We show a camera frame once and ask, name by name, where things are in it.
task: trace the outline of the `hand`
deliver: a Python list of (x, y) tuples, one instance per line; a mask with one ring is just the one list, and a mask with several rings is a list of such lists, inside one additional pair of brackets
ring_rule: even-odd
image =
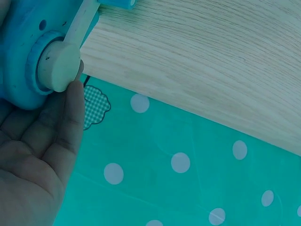
[[(0, 25), (9, 7), (0, 0)], [(71, 83), (36, 111), (0, 100), (0, 225), (50, 226), (60, 209), (83, 133), (83, 85)]]

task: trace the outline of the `blue plastic toy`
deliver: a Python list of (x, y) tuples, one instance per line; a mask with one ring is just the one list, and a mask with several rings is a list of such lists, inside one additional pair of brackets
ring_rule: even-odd
[(135, 0), (12, 0), (0, 30), (0, 98), (33, 110), (66, 90), (100, 4), (132, 9)]

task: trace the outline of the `teal fabric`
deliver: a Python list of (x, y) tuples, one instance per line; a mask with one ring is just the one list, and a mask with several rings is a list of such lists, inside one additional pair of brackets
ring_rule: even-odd
[(104, 81), (85, 95), (55, 226), (301, 225), (297, 155)]

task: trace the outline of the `light wood surface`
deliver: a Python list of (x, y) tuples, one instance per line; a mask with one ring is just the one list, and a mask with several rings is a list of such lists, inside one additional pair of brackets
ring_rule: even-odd
[(105, 7), (85, 73), (301, 155), (300, 0)]

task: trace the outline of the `small hole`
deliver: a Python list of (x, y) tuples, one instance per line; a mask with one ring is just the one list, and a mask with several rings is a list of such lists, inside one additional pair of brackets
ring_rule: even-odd
[(39, 25), (40, 31), (43, 31), (46, 28), (46, 25), (47, 25), (46, 20), (42, 20), (40, 25)]

